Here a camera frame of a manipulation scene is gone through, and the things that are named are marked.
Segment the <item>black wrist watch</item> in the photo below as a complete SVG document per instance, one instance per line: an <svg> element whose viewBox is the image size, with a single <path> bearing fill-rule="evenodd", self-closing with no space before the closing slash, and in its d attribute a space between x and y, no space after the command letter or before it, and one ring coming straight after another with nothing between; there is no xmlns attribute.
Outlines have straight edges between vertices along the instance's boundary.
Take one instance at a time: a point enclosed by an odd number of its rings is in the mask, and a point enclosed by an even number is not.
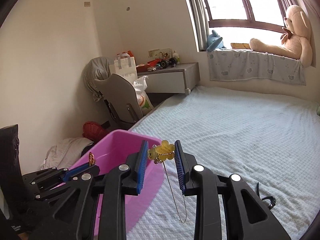
<svg viewBox="0 0 320 240"><path fill-rule="evenodd" d="M259 182L257 182L257 185L256 185L256 194L258 197L260 197ZM276 198L274 196L266 196L264 198L261 198L261 200L262 201L265 201L265 200L270 201L270 203L267 205L269 210L272 210L276 205Z"/></svg>

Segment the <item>blue plush toy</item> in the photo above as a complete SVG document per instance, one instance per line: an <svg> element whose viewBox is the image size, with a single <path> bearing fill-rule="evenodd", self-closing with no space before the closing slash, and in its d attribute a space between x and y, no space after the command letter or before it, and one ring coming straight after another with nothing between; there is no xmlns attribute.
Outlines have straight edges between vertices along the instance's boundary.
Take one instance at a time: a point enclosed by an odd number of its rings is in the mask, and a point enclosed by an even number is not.
<svg viewBox="0 0 320 240"><path fill-rule="evenodd" d="M215 49L225 48L223 44L223 38L215 30L212 30L212 33L208 35L207 45L207 52L214 51Z"/></svg>

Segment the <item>grey chair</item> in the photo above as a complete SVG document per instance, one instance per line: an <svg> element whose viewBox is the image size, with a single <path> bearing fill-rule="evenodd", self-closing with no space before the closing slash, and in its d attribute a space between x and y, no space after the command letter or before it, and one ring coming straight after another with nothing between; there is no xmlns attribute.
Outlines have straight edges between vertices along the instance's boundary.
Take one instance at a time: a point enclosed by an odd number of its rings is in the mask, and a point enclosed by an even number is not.
<svg viewBox="0 0 320 240"><path fill-rule="evenodd" d="M94 83L121 129L129 130L143 117L133 85L122 76L112 74L106 80L95 79Z"/></svg>

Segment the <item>large beige teddy bear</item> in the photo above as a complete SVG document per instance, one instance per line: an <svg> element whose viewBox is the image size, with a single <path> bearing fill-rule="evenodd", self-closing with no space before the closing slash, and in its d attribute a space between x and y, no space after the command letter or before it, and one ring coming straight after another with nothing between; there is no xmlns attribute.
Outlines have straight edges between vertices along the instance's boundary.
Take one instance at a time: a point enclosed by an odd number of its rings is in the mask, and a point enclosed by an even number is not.
<svg viewBox="0 0 320 240"><path fill-rule="evenodd" d="M253 38L249 46L253 51L270 53L299 60L303 67L312 64L311 24L304 10L298 5L291 5L284 17L285 26L280 37L281 46L268 45Z"/></svg>

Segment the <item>white plastic bag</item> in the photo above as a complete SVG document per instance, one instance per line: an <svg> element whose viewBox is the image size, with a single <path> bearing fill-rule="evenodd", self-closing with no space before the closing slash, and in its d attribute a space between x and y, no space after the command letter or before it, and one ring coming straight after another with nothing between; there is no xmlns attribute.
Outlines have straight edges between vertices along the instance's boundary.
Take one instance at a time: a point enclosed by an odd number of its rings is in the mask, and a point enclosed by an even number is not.
<svg viewBox="0 0 320 240"><path fill-rule="evenodd" d="M148 76L144 75L133 82L133 87L136 91L137 102L143 115L147 115L150 111L153 110L153 105L145 91L148 87L146 83L147 78Z"/></svg>

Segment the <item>white paper bag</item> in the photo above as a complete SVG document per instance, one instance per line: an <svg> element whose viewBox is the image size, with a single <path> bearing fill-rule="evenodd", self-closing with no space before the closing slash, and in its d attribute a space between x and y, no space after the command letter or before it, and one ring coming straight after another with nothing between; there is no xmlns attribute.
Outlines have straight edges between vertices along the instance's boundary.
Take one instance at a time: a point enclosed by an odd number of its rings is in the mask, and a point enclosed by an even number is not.
<svg viewBox="0 0 320 240"><path fill-rule="evenodd" d="M133 84L137 79L135 58L128 53L118 54L116 59L109 65L111 74L122 76Z"/></svg>

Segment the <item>light blue quilted blanket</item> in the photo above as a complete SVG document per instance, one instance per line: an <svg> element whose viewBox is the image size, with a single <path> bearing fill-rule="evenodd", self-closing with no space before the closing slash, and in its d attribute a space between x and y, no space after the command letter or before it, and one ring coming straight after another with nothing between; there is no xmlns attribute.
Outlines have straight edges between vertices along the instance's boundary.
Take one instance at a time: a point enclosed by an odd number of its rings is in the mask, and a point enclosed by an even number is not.
<svg viewBox="0 0 320 240"><path fill-rule="evenodd" d="M174 143L221 176L239 174L292 239L319 212L318 103L292 96L196 87L175 95L133 131Z"/></svg>

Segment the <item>grey desk drawer unit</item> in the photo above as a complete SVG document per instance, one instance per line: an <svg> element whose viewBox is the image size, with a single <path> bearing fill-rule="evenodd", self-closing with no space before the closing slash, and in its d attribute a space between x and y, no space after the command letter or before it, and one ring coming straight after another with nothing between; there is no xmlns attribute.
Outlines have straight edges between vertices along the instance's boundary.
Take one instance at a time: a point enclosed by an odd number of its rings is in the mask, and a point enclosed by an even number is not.
<svg viewBox="0 0 320 240"><path fill-rule="evenodd" d="M189 95L201 80L197 62L180 63L176 67L138 73L138 77L140 76L148 76L147 93Z"/></svg>

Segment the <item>grey patterned window cloth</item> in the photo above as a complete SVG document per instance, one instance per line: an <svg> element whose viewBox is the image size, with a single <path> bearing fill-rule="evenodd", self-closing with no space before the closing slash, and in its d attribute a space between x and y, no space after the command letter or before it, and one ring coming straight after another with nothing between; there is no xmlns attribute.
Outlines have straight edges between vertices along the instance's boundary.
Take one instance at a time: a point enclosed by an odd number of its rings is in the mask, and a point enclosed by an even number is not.
<svg viewBox="0 0 320 240"><path fill-rule="evenodd" d="M306 85L299 60L244 49L208 52L210 80L245 81L266 79L290 85Z"/></svg>

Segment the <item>pile of white clothes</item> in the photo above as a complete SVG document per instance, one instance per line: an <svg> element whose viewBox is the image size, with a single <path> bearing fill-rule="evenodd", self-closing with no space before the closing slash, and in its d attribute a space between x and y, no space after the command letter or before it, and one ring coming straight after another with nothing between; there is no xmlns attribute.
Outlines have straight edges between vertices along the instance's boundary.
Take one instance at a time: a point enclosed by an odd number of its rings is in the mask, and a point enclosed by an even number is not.
<svg viewBox="0 0 320 240"><path fill-rule="evenodd" d="M83 150L92 145L93 141L87 138L63 139L48 150L40 169L44 170L50 167L70 168L80 159Z"/></svg>

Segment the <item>purple plastic tub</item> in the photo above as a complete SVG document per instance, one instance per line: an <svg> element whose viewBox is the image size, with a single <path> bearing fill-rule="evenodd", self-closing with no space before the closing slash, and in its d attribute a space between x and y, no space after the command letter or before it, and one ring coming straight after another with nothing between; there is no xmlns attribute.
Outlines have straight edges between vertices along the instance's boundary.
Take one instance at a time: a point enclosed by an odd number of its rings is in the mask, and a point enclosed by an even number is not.
<svg viewBox="0 0 320 240"><path fill-rule="evenodd" d="M160 145L158 138L115 130L88 150L74 165L93 154L99 166L93 193L98 195L94 235L98 239L126 239L159 191L164 171L148 159L148 150Z"/></svg>

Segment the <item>grey cloth on chair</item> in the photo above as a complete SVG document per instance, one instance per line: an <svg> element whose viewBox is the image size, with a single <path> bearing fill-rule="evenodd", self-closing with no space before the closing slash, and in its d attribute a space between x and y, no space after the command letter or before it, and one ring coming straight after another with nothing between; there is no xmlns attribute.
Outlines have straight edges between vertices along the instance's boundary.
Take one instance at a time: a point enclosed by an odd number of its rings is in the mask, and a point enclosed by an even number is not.
<svg viewBox="0 0 320 240"><path fill-rule="evenodd" d="M84 85L92 93L94 102L98 102L103 98L94 81L109 78L111 75L109 63L110 61L107 57L96 57L91 59L82 71Z"/></svg>

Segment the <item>red basket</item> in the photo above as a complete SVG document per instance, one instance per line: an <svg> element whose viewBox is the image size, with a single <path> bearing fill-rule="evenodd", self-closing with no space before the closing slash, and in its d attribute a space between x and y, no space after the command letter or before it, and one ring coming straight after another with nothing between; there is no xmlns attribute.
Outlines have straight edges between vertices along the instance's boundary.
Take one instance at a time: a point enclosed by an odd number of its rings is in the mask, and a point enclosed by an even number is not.
<svg viewBox="0 0 320 240"><path fill-rule="evenodd" d="M99 123L88 121L82 127L82 136L93 142L99 142L109 134L109 131L104 129Z"/></svg>

